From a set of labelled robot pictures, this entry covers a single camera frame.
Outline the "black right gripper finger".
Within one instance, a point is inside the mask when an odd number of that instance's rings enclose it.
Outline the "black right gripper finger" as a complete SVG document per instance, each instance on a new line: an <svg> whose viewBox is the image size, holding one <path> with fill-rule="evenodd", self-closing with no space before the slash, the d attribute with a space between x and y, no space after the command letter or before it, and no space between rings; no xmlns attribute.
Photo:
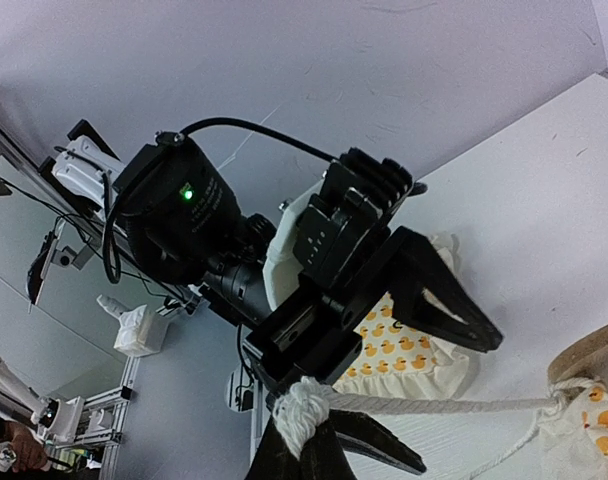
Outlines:
<svg viewBox="0 0 608 480"><path fill-rule="evenodd" d="M357 414L330 410L323 421L297 424L274 413L246 474L247 479L356 479L344 453L337 427L355 433Z"/></svg>

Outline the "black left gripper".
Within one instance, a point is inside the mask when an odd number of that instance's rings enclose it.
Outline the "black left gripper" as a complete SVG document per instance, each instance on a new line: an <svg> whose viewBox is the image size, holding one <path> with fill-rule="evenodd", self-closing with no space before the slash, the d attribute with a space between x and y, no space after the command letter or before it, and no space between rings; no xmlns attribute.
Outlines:
<svg viewBox="0 0 608 480"><path fill-rule="evenodd" d="M356 326L384 294L400 323L470 350L499 348L503 335L468 296L427 237L372 220L304 214L293 254L297 289L248 337L253 369L273 395L304 377L332 384L358 357ZM345 452L422 475L422 457L361 412L331 409Z"/></svg>

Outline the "duck print mattress cushion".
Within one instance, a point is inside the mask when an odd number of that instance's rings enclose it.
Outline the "duck print mattress cushion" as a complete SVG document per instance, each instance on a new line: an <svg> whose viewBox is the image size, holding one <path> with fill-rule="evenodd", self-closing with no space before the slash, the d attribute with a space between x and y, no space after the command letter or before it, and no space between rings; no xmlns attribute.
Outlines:
<svg viewBox="0 0 608 480"><path fill-rule="evenodd" d="M289 418L293 435L297 424L323 421L331 409L376 416L489 416L528 411L533 414L526 432L509 448L465 474L478 479L541 440L542 471L551 479L608 479L608 391L586 379L548 387L548 395L495 401L412 400L340 393L306 377L275 401L272 415Z"/></svg>

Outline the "wooden striped pet bed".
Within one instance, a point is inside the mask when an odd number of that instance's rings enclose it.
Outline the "wooden striped pet bed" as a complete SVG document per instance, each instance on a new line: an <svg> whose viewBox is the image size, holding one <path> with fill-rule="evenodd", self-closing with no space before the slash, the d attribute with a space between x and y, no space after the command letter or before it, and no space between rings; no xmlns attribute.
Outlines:
<svg viewBox="0 0 608 480"><path fill-rule="evenodd" d="M549 387L573 379L601 383L608 391L608 324L568 346L548 366Z"/></svg>

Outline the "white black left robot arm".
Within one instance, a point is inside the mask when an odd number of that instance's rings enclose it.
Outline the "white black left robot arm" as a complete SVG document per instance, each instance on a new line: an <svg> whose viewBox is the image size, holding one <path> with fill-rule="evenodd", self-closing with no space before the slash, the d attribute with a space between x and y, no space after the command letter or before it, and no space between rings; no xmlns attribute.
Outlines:
<svg viewBox="0 0 608 480"><path fill-rule="evenodd" d="M289 144L327 163L321 186L293 218L245 216L194 141L230 126ZM103 224L112 283L130 261L160 284L197 286L211 309L249 329L243 347L271 416L251 479L350 479L348 453L420 475L419 454L370 411L332 404L333 385L358 356L357 325L384 294L402 324L489 352L502 334L429 239L389 224L426 186L392 159L353 148L340 156L245 120L215 117L161 131L128 163L79 122L50 161L51 183L84 198Z"/></svg>

